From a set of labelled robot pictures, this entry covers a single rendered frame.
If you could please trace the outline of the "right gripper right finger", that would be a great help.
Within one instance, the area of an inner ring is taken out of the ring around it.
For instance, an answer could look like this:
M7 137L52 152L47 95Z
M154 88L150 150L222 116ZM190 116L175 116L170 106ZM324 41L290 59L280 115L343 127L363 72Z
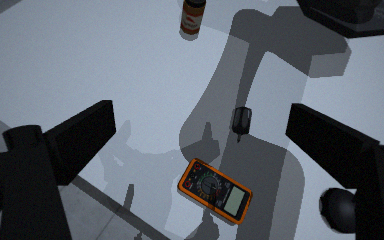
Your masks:
M345 189L356 189L355 240L384 240L384 145L302 103L285 135Z

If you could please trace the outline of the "small spice jar with dark lid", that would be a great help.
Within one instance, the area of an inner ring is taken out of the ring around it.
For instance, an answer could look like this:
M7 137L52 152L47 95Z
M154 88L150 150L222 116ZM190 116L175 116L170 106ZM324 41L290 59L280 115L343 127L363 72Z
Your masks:
M206 0L184 0L182 17L181 17L181 29L184 33L193 35L199 32Z

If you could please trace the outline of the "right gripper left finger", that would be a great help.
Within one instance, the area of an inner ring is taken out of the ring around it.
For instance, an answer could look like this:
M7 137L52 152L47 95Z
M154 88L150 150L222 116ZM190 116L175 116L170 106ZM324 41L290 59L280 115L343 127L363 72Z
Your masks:
M116 133L112 100L101 100L52 129L2 133L0 240L72 240L58 186L68 186Z

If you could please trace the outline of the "orange digital multimeter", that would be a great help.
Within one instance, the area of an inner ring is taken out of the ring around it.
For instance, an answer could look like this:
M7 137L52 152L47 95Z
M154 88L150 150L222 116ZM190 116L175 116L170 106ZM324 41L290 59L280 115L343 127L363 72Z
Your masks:
M178 189L237 225L244 220L253 193L198 158L190 161Z

